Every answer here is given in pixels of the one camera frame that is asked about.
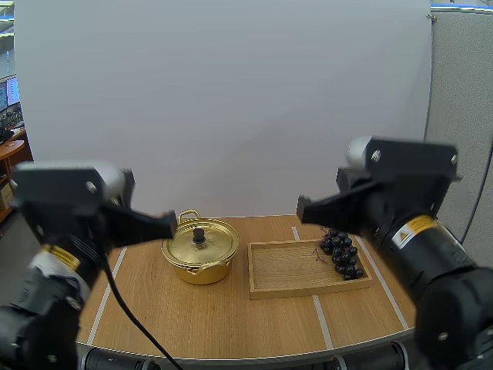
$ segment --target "yellow label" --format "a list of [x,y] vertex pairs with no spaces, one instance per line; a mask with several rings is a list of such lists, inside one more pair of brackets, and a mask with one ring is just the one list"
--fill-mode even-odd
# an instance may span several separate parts
[[407,223],[409,227],[413,230],[415,234],[431,229],[432,227],[437,227],[437,223],[429,216],[418,216],[413,218]]
[[49,245],[44,244],[42,246],[44,251],[47,251],[57,257],[61,262],[69,266],[72,270],[77,270],[77,267],[80,265],[79,259],[77,257],[72,256],[65,249],[62,249],[58,245]]
[[422,231],[438,227],[438,224],[429,216],[418,216],[413,218],[407,224],[404,224],[397,233],[392,237],[392,241],[399,249],[406,246],[411,241],[414,235]]

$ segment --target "wall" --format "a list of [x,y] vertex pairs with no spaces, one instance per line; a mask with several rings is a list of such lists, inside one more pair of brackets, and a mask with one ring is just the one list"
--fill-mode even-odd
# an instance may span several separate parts
[[[437,21],[432,27],[426,140],[453,143],[459,153],[458,172],[464,177],[451,185],[438,216],[476,261],[493,266],[491,207],[487,206],[491,184],[489,195],[483,190],[493,145],[493,75],[487,67],[493,49],[485,47],[493,39],[493,9],[438,8],[433,14]],[[480,198],[482,212],[477,213]]]
[[50,5],[15,4],[34,158],[132,167],[140,210],[292,214],[354,137],[423,138],[428,0]]

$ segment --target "office desk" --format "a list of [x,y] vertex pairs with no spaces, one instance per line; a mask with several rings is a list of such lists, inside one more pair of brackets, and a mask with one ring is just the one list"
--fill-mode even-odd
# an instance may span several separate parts
[[[0,146],[0,162],[2,163],[2,172],[6,174],[6,176],[0,178],[0,184],[10,179],[10,176],[12,175],[11,159],[16,153],[19,153],[24,146],[25,144],[22,140],[8,140]],[[6,210],[0,210],[0,222],[2,222],[11,211],[12,206]]]
[[11,158],[10,162],[12,166],[15,166],[18,163],[24,162],[26,160],[32,160],[32,153],[31,153],[31,147],[29,146],[29,140],[28,140],[28,134],[25,131],[25,128],[22,127],[21,130],[13,135],[10,139],[6,141],[15,141],[15,140],[23,140],[24,141],[24,146],[19,150],[18,152],[14,153]]
[[[178,358],[263,358],[341,348],[414,326],[414,306],[368,243],[358,256],[374,266],[370,288],[251,301],[247,246],[322,236],[296,216],[225,218],[240,235],[231,272],[211,285],[181,281],[161,241],[113,251],[116,284],[136,317]],[[99,277],[81,317],[78,341],[146,355],[159,351],[130,322]]]

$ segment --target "lid knob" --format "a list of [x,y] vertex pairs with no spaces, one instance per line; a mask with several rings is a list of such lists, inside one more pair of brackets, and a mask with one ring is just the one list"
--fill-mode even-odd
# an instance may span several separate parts
[[192,241],[195,244],[202,244],[204,241],[206,241],[206,238],[203,236],[203,228],[197,227],[193,229]]

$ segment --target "white backdrop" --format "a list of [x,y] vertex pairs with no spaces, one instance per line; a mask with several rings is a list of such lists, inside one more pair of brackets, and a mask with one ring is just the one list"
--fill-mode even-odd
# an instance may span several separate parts
[[15,2],[35,160],[131,167],[133,206],[293,214],[356,136],[422,139],[428,0]]

